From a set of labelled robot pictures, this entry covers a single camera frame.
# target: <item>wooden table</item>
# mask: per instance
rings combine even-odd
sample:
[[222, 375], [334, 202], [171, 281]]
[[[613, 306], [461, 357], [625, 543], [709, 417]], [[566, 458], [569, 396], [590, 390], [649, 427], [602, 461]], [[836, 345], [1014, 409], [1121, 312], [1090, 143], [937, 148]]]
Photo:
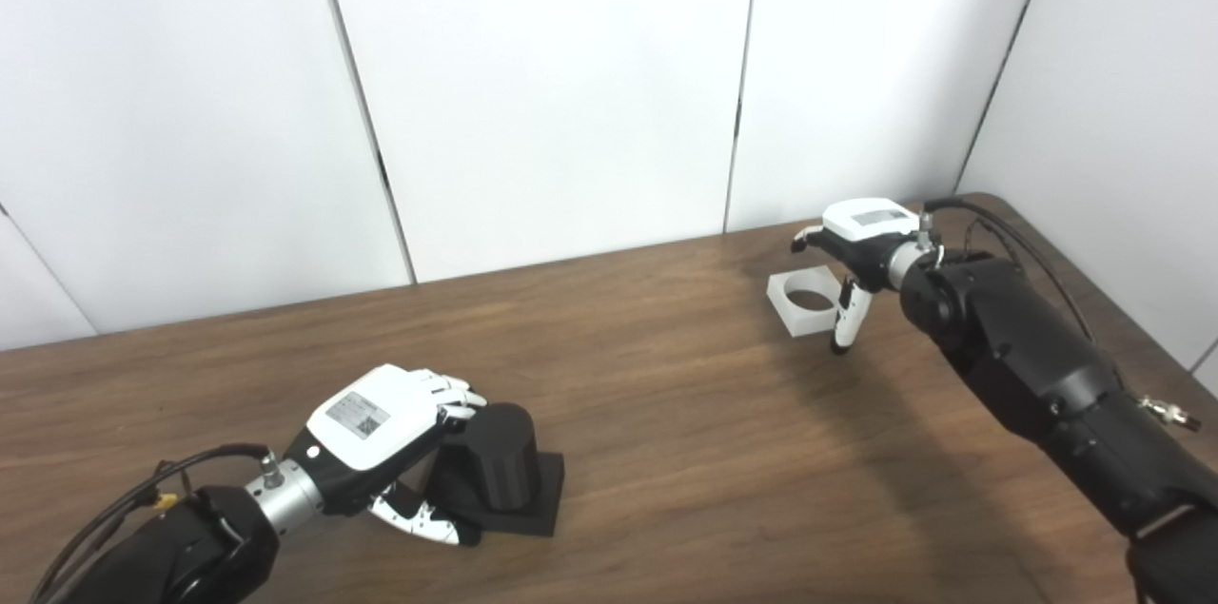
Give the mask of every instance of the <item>wooden table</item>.
[[[938, 218], [956, 245], [968, 220]], [[457, 549], [367, 515], [319, 520], [250, 600], [1132, 602], [1122, 539], [999, 429], [894, 295], [847, 357], [826, 335], [787, 336], [766, 279], [826, 261], [788, 252], [799, 228], [2, 353], [0, 600], [23, 600], [157, 460], [281, 449], [318, 403], [391, 362], [530, 409], [541, 448], [566, 455], [558, 535]], [[1218, 403], [1058, 265], [1133, 388], [1218, 424]], [[1218, 466], [1214, 434], [1179, 437]], [[194, 479], [253, 472], [223, 462]]]

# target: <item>white wall panel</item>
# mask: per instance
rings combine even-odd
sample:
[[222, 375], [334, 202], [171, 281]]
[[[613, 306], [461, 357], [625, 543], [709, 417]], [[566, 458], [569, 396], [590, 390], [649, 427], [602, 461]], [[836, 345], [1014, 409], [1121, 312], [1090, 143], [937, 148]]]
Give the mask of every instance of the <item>white wall panel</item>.
[[0, 349], [97, 335], [22, 237], [0, 214]]
[[728, 228], [946, 195], [1027, 0], [754, 0]]
[[1032, 0], [962, 180], [1177, 360], [1218, 332], [1218, 0]]
[[722, 224], [748, 0], [340, 0], [421, 280]]
[[0, 11], [0, 192], [99, 330], [408, 283], [326, 0]]

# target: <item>qr code label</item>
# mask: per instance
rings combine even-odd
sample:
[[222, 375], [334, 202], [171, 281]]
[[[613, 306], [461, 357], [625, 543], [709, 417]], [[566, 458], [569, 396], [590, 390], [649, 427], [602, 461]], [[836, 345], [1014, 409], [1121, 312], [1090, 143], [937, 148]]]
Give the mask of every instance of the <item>qr code label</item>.
[[368, 436], [389, 420], [389, 412], [373, 404], [358, 392], [348, 392], [346, 397], [335, 402], [334, 407], [326, 409], [325, 414], [356, 434], [359, 440], [368, 440]]

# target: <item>white robotic hand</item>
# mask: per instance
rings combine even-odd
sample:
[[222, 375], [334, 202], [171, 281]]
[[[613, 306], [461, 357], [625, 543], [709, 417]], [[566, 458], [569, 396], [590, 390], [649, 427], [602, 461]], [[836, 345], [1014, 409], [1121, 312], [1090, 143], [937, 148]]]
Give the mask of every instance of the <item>white robotic hand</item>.
[[[280, 535], [317, 514], [353, 516], [370, 509], [412, 535], [476, 543], [475, 528], [431, 508], [400, 476], [484, 406], [486, 399], [460, 379], [378, 367], [318, 407], [284, 464], [246, 490]], [[426, 480], [418, 476], [417, 488]]]

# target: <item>black block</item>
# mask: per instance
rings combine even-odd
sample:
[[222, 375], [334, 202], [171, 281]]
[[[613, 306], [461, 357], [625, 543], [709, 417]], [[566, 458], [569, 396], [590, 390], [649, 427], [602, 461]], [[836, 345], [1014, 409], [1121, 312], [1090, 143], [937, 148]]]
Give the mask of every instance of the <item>black block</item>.
[[496, 511], [480, 491], [476, 460], [465, 444], [443, 444], [423, 494], [434, 507], [485, 531], [552, 537], [563, 496], [563, 455], [537, 453], [538, 483], [532, 500], [514, 511]]

